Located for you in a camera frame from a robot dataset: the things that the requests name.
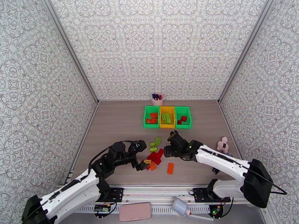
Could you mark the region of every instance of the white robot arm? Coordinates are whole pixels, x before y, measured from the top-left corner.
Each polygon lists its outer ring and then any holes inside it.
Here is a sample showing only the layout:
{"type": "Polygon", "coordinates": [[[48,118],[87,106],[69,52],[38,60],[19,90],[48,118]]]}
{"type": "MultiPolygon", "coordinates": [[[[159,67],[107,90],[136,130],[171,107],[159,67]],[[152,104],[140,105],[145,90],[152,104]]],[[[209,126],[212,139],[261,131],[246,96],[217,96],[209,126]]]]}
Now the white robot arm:
{"type": "Polygon", "coordinates": [[[277,194],[286,195],[286,192],[273,184],[273,181],[264,165],[253,159],[251,162],[236,159],[209,148],[201,142],[184,140],[176,130],[170,133],[167,139],[171,144],[164,147],[165,157],[179,157],[185,161],[194,161],[216,168],[235,180],[221,181],[212,179],[206,191],[211,198],[240,197],[260,208],[265,208],[268,203],[272,186],[278,188],[277,194]]]}
{"type": "Polygon", "coordinates": [[[128,163],[137,171],[146,169],[148,164],[143,161],[138,164],[136,158],[136,154],[146,147],[145,142],[140,140],[120,141],[104,149],[91,160],[85,172],[67,185],[41,198],[36,195],[29,198],[23,211],[22,223],[58,224],[84,205],[108,198],[111,189],[105,179],[114,173],[115,167],[128,163]],[[131,143],[128,152],[123,142],[131,143]],[[108,153],[94,161],[107,150],[108,153]]]}

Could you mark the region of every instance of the white patterned wall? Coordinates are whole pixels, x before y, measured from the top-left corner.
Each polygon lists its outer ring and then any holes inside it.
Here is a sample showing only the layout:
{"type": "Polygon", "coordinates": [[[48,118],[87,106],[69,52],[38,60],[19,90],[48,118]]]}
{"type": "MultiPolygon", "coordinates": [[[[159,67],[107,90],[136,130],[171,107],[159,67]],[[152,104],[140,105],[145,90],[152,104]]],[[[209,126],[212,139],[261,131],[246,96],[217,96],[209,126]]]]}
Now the white patterned wall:
{"type": "Polygon", "coordinates": [[[40,0],[0,0],[0,223],[62,184],[95,102],[40,0]]]}
{"type": "Polygon", "coordinates": [[[245,159],[264,163],[287,196],[278,223],[299,223],[299,0],[277,0],[221,106],[245,159]]]}
{"type": "Polygon", "coordinates": [[[99,99],[217,99],[265,0],[52,2],[99,99]]]}

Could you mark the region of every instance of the green bin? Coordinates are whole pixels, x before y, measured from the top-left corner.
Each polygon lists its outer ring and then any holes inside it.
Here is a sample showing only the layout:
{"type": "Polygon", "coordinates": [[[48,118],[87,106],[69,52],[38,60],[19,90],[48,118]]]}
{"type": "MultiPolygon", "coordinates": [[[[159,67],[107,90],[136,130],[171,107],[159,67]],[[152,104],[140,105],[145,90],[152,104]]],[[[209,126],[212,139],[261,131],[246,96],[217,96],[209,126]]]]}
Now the green bin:
{"type": "Polygon", "coordinates": [[[145,106],[144,109],[144,117],[143,117],[143,127],[144,128],[159,128],[159,123],[160,123],[160,106],[145,106]],[[146,123],[146,119],[152,119],[151,118],[151,113],[158,113],[158,121],[156,124],[150,124],[146,123]]]}
{"type": "Polygon", "coordinates": [[[175,119],[176,119],[175,128],[177,128],[177,129],[191,129],[192,118],[191,118],[190,107],[188,107],[188,106],[175,106],[175,119]],[[186,122],[182,121],[182,124],[178,125],[178,120],[180,120],[182,116],[186,116],[187,120],[186,120],[186,122]]]}

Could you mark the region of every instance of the pink plush toy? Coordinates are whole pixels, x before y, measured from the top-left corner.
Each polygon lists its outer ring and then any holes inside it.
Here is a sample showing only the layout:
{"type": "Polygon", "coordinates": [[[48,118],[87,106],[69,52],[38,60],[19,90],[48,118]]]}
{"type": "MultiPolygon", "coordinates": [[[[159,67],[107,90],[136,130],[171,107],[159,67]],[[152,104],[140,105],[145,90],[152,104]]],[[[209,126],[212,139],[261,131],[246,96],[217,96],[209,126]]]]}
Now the pink plush toy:
{"type": "Polygon", "coordinates": [[[223,137],[221,141],[218,141],[216,149],[224,154],[228,152],[227,137],[223,137]]]}

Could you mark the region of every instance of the pen holder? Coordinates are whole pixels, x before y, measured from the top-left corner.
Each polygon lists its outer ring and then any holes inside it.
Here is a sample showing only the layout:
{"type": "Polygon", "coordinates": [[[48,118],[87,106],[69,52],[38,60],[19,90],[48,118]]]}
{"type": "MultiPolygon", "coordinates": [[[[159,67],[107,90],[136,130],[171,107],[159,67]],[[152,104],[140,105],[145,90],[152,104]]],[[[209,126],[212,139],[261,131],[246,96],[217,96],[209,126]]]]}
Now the pen holder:
{"type": "Polygon", "coordinates": [[[163,100],[164,100],[164,96],[161,94],[161,93],[156,93],[158,95],[161,95],[162,96],[162,99],[161,100],[155,100],[155,99],[152,99],[152,105],[153,106],[163,106],[163,100]]]}

